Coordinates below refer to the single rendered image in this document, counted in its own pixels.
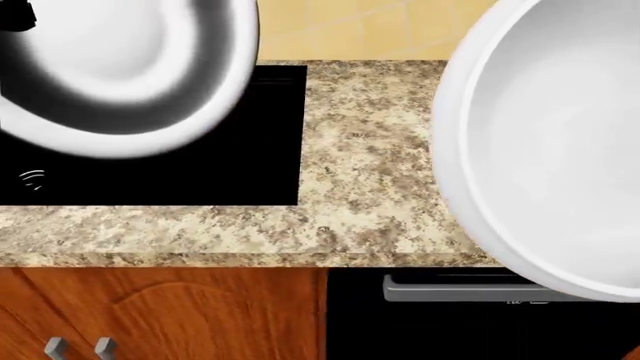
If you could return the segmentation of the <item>speckled granite countertop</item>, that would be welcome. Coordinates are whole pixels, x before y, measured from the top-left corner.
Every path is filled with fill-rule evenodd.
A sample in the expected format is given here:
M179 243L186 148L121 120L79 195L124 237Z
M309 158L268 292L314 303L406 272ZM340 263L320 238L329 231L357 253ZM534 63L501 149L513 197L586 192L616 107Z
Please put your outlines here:
M296 206L0 206L0 267L488 267L432 172L442 60L310 60Z

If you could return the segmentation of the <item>brown wooden cabinet door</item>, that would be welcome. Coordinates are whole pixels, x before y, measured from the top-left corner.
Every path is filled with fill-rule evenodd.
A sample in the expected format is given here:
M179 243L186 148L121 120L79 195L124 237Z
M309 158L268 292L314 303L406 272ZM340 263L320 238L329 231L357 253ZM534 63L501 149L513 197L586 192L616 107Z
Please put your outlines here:
M326 360L312 268L0 268L0 360Z

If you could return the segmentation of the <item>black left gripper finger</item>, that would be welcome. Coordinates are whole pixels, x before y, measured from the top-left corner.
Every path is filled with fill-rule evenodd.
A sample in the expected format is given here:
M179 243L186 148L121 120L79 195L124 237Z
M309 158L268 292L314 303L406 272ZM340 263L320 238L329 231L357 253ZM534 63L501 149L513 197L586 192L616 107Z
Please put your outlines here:
M29 0L0 0L0 31L26 32L37 18Z

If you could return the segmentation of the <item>black induction cooktop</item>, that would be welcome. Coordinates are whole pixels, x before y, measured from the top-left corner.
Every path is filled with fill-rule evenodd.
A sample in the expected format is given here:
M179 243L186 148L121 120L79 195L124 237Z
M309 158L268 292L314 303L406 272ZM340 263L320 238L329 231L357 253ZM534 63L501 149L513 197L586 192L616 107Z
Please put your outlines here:
M216 128L161 155L64 155L0 133L0 206L294 206L308 68L259 65Z

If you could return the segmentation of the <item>black dishwasher front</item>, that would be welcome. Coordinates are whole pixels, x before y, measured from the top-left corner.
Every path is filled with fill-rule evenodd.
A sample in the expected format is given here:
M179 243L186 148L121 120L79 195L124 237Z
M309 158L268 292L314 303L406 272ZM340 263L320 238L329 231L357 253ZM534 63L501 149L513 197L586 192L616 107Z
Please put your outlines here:
M501 267L333 268L327 360L640 360L640 303L388 302L398 284L535 284Z

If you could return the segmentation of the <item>large plain white bowl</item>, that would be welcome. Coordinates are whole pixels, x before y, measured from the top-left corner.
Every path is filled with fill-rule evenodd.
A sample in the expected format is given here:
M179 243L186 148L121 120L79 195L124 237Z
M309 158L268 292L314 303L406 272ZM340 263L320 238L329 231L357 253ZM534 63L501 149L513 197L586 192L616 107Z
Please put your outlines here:
M487 254L640 302L640 0L496 0L432 103L433 170Z

